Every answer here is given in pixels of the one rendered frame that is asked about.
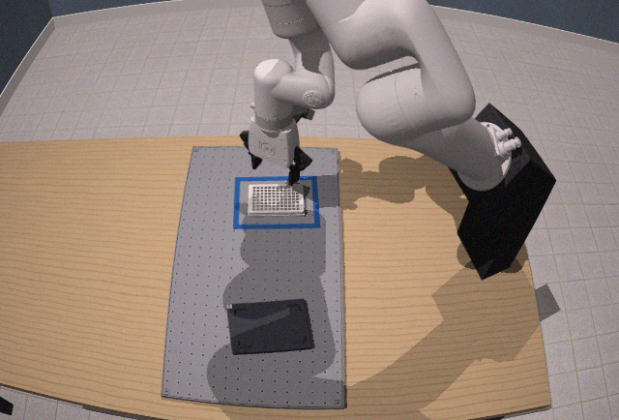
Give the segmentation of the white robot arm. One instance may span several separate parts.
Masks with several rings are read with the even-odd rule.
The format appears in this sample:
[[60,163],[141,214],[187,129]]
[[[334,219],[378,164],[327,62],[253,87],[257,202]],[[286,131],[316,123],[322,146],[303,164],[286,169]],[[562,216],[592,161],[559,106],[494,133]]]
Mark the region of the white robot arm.
[[289,40],[296,67],[293,71],[286,61],[270,59],[255,68],[251,108],[259,127],[277,131],[293,118],[312,120],[313,109],[333,102],[330,45],[354,70],[411,56],[418,63],[361,87],[356,111],[363,127],[383,142],[455,170],[473,190],[490,190],[505,178],[520,139],[508,139],[511,128],[503,131],[472,117],[471,81],[427,0],[261,1],[274,34]]

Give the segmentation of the blue tape outline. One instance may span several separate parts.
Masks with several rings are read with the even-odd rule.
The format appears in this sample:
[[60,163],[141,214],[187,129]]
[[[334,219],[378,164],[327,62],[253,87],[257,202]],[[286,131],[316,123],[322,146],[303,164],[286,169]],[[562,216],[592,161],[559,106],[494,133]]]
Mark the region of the blue tape outline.
[[288,176],[235,177],[233,229],[278,229],[278,228],[320,228],[317,177],[300,176],[299,180],[311,180],[314,224],[291,225],[239,225],[240,181],[286,181]]

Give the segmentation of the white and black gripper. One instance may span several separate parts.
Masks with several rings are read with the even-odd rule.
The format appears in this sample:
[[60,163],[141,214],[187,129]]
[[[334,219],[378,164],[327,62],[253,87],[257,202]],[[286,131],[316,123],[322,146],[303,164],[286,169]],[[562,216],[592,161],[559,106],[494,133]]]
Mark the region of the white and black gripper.
[[[256,127],[257,126],[257,127]],[[299,132],[296,120],[284,129],[269,131],[262,129],[251,118],[250,130],[242,131],[240,138],[249,150],[252,169],[257,169],[262,159],[281,167],[288,167],[288,184],[292,186],[300,178],[300,171],[307,168],[312,159],[300,149]],[[285,149],[286,148],[286,149]],[[301,160],[301,161],[300,161]],[[295,165],[293,165],[293,161]]]

